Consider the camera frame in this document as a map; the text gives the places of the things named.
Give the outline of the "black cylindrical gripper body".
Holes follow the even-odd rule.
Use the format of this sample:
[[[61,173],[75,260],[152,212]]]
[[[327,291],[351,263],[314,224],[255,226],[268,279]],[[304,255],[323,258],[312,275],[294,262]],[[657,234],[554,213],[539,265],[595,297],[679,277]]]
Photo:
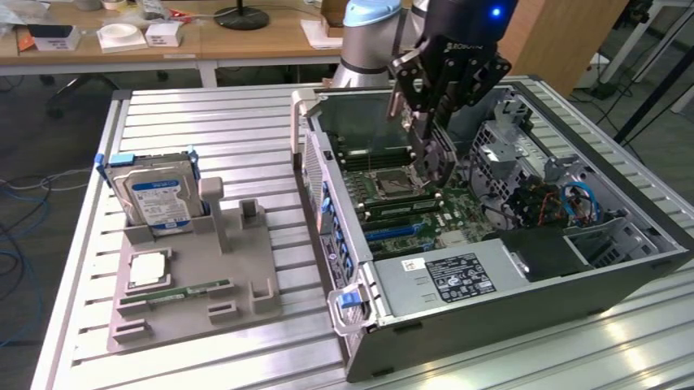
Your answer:
[[[441,49],[441,98],[449,82],[466,67],[502,58],[498,43],[506,34],[515,1],[430,1],[417,48]]]

